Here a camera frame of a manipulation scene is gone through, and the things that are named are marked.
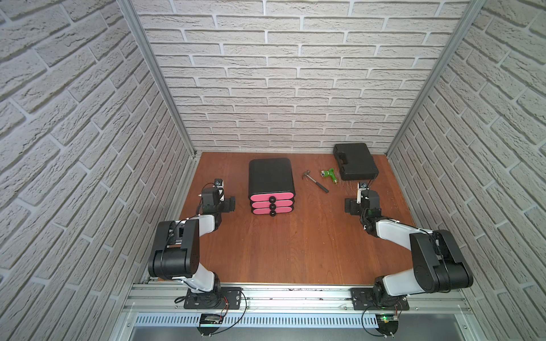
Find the black drawer cabinet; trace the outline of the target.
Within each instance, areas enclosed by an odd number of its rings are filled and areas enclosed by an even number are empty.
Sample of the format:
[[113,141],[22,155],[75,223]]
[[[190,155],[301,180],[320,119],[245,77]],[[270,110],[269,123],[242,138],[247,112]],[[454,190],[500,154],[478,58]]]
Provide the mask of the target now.
[[291,161],[288,158],[254,159],[249,163],[249,199],[253,202],[292,200],[295,197]]

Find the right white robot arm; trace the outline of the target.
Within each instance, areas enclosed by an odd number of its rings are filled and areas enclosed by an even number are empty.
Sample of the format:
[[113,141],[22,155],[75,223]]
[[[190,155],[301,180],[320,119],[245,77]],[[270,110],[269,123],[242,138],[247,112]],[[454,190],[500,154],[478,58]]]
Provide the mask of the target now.
[[392,305],[412,294],[449,292],[473,285],[473,273],[453,234],[426,230],[386,217],[375,191],[359,189],[356,199],[345,199],[345,212],[360,218],[371,236],[409,250],[412,268],[375,279],[371,299],[375,305]]

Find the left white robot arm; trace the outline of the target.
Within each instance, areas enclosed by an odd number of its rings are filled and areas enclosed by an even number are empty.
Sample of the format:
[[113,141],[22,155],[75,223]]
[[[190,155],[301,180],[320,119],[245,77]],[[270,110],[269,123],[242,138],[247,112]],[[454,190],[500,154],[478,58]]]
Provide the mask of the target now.
[[153,278],[180,281],[193,294],[220,291],[218,275],[200,263],[200,238],[219,229],[222,214],[235,210],[235,198],[225,198],[223,180],[203,187],[193,217],[157,225],[147,269]]

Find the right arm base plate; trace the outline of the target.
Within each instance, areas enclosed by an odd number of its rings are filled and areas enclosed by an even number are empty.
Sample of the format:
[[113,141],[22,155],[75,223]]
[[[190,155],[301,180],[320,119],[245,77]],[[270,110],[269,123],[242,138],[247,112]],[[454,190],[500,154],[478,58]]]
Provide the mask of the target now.
[[351,288],[351,301],[355,311],[371,309],[409,311],[406,296],[390,296],[381,288]]

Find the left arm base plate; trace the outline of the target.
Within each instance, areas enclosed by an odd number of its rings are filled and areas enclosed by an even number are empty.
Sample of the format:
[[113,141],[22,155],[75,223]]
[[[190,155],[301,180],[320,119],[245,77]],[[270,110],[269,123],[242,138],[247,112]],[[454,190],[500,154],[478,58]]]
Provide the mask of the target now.
[[183,307],[187,310],[223,310],[240,308],[241,288],[225,287],[219,291],[194,293],[187,291]]

